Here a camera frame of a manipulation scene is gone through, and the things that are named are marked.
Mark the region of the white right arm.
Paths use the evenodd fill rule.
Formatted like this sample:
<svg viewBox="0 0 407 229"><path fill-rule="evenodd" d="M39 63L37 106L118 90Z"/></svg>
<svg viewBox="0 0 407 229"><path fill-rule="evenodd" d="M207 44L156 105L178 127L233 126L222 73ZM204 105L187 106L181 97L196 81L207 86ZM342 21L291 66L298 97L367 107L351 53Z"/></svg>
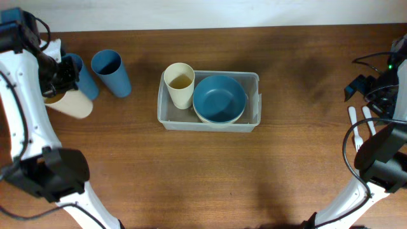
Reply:
<svg viewBox="0 0 407 229"><path fill-rule="evenodd" d="M351 122L343 139L342 156L352 174L349 184L328 207L315 212L302 228L354 228L355 222L375 203L406 188L406 37L385 52L387 69L379 76L358 76L344 89L348 101L359 92L367 105L364 119Z"/></svg>

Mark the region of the blue bowl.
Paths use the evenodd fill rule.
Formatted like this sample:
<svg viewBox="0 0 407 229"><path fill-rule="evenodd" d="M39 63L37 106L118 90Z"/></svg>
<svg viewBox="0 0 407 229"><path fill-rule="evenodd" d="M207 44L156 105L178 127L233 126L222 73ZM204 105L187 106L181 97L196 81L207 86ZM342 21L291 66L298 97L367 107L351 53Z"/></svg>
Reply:
<svg viewBox="0 0 407 229"><path fill-rule="evenodd" d="M230 121L245 110L246 104L244 88L229 76L206 77L193 93L193 107L210 121Z"/></svg>

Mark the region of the blue cup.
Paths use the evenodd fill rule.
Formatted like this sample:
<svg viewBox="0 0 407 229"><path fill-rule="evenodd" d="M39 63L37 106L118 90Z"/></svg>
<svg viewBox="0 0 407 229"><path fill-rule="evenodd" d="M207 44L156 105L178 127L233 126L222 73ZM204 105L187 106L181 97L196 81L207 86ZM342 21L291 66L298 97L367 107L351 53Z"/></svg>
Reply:
<svg viewBox="0 0 407 229"><path fill-rule="evenodd" d="M91 61L92 71L118 98L132 92L132 86L120 54L114 50L97 52Z"/></svg>
<svg viewBox="0 0 407 229"><path fill-rule="evenodd" d="M68 53L66 57L72 57L79 71L79 81L76 83L78 88L91 100L94 101L99 95L99 88L96 85L92 75L86 68L85 63L79 55Z"/></svg>

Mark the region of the cream bowl back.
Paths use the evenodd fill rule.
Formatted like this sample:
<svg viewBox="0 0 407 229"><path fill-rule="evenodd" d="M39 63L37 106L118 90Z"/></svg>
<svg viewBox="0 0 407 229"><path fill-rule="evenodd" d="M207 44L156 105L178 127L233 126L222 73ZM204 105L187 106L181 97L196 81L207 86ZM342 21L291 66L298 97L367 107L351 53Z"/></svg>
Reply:
<svg viewBox="0 0 407 229"><path fill-rule="evenodd" d="M232 123L235 123L237 120L239 120L239 119L241 118L241 116L243 115L243 113L244 113L244 112L241 112L236 118L234 118L234 119L232 119L232 120L230 120L230 121L218 122L218 121L210 121L210 120L204 118L204 117L195 109L195 107L193 107L193 108L194 108L194 111L195 111L195 113L197 114L198 118L199 118L203 123L215 123L215 124L229 124L229 123L230 123L230 124L232 124Z"/></svg>

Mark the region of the cream bowl front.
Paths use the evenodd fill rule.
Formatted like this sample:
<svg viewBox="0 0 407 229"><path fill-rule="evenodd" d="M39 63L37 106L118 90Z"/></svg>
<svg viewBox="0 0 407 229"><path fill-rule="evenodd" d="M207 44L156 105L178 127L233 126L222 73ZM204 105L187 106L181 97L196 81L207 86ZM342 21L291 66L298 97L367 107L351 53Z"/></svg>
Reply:
<svg viewBox="0 0 407 229"><path fill-rule="evenodd" d="M213 128L227 128L227 127L229 127L230 125L233 125L233 123L232 124L215 124L215 123L205 123L205 124L208 124L209 126L211 126L211 127L213 127Z"/></svg>

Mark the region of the cream bowl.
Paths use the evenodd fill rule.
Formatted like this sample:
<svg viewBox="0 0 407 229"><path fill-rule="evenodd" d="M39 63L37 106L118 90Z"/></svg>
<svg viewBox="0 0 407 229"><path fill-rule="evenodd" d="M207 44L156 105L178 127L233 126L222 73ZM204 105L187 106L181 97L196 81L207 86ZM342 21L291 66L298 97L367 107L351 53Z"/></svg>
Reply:
<svg viewBox="0 0 407 229"><path fill-rule="evenodd" d="M227 128L227 127L229 127L230 125L233 125L233 123L232 124L215 124L215 123L205 123L205 124L208 124L209 126L211 126L211 127L213 127L213 128Z"/></svg>
<svg viewBox="0 0 407 229"><path fill-rule="evenodd" d="M195 113L197 114L198 118L199 118L203 123L215 123L215 124L229 124L229 123L230 123L230 124L232 124L232 123L235 123L237 120L239 120L239 119L241 118L241 116L243 115L243 113L244 113L244 112L241 112L236 118L234 118L234 119L232 119L232 120L230 120L230 121L218 122L218 121L210 121L210 120L204 118L204 117L195 109L195 107L193 107L193 108L194 108L194 111L195 111Z"/></svg>

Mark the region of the cream cup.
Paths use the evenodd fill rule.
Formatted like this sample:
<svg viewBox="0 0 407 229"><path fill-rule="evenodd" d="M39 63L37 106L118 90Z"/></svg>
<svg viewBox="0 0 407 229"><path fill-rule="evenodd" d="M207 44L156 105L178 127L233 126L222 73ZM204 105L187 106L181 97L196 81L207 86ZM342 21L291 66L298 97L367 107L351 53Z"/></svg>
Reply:
<svg viewBox="0 0 407 229"><path fill-rule="evenodd" d="M86 118L93 110L93 102L80 90L70 90L50 98L44 97L43 100L49 108L77 119Z"/></svg>
<svg viewBox="0 0 407 229"><path fill-rule="evenodd" d="M195 72L191 66L182 62L171 64L163 77L175 107L188 109L192 105L195 87Z"/></svg>

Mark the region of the left arm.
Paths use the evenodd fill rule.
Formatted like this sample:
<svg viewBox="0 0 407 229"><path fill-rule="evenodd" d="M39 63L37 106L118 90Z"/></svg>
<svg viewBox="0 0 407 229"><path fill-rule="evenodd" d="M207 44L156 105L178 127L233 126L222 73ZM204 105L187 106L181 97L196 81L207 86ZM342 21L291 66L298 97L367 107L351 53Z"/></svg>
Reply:
<svg viewBox="0 0 407 229"><path fill-rule="evenodd" d="M59 40L40 38L40 19L21 8L1 11L1 102L11 138L11 163L1 179L66 210L83 228L121 228L93 191L85 156L64 148L45 98L77 91L79 71Z"/></svg>

